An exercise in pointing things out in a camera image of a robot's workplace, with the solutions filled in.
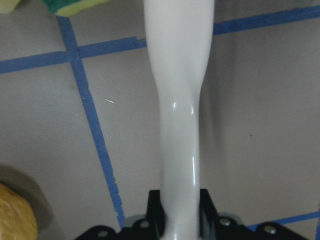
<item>screw head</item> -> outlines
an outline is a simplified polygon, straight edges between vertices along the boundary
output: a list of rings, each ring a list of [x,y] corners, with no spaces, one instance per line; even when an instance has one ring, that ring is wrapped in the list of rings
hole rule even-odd
[[[219,220],[219,223],[223,226],[229,227],[231,225],[231,221],[229,218],[223,217]]]
[[[106,236],[108,236],[107,231],[102,230],[102,231],[98,232],[98,238],[105,238]]]
[[[277,233],[277,229],[274,226],[270,226],[270,225],[264,226],[263,230],[266,233],[272,234],[272,235]]]
[[[140,228],[147,229],[150,226],[150,223],[147,220],[140,222]]]

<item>blue tape line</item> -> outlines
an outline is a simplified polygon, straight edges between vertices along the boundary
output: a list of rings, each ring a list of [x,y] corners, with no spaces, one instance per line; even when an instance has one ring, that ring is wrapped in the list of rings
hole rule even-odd
[[[245,17],[215,23],[213,35],[233,33],[237,31],[279,25],[319,17],[320,6],[305,7],[259,16]],[[130,37],[78,47],[76,44],[74,44],[76,42],[75,35],[68,34],[70,26],[64,24],[65,20],[63,18],[58,18],[57,20],[60,25],[67,53],[53,52],[0,61],[0,74],[66,63],[69,60],[77,59],[79,57],[79,54],[81,58],[88,58],[104,54],[144,48],[147,46],[145,39],[137,40],[137,38],[135,37]]]
[[[280,224],[280,225],[285,225],[285,224],[292,224],[292,223],[310,220],[310,219],[316,219],[316,218],[320,218],[320,211],[310,212],[310,213],[306,213],[306,214],[302,214],[302,215],[298,215],[298,216],[281,218],[278,220],[273,220],[272,222]],[[260,224],[261,223],[249,225],[249,226],[247,226],[247,228],[252,231],[255,231],[257,226]]]
[[[320,216],[318,217],[318,224],[315,230],[315,240],[320,240]]]
[[[122,201],[119,195],[117,184],[115,182],[112,164],[107,152],[105,139],[101,130],[94,100],[89,91],[88,79],[78,51],[76,37],[71,22],[68,18],[57,17],[57,19],[61,29],[63,40],[65,42],[66,49],[71,59],[70,63],[73,70],[74,78],[80,93],[80,97],[90,126],[94,144],[100,159],[103,174],[108,185],[113,207],[114,210],[117,212],[118,223],[120,227],[122,227],[125,221]]]
[[[11,60],[0,61],[0,74],[10,73],[25,69],[45,67],[55,64],[63,64],[69,61],[66,52],[58,51],[34,56],[20,57]]]
[[[138,40],[136,37],[129,37],[119,40],[106,41],[79,47],[81,58],[94,57],[104,54],[113,54],[128,50],[145,48],[145,40]]]
[[[245,17],[214,24],[213,35],[267,27],[320,17],[320,6]]]

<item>yellow sponge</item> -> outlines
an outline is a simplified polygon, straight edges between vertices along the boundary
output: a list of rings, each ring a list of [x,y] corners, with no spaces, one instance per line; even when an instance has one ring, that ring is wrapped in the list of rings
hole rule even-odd
[[[0,0],[0,14],[11,13],[20,0]]]
[[[70,17],[82,10],[91,8],[110,0],[42,0],[48,10],[58,16]]]

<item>glossy white surface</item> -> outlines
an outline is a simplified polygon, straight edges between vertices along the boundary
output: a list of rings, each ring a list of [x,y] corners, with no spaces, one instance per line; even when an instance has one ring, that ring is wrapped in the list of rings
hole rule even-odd
[[[199,99],[214,0],[145,0],[146,38],[160,105],[163,239],[199,237]]]

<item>black plastic base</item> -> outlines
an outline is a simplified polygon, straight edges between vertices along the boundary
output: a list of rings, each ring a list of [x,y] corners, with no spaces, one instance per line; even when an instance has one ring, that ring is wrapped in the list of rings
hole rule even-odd
[[[203,240],[307,240],[274,222],[260,224],[251,231],[234,219],[220,216],[206,189],[200,190],[200,236]],[[166,228],[166,217],[160,202],[160,191],[149,191],[145,218],[132,227],[116,233],[107,226],[90,228],[76,240],[159,240]]]

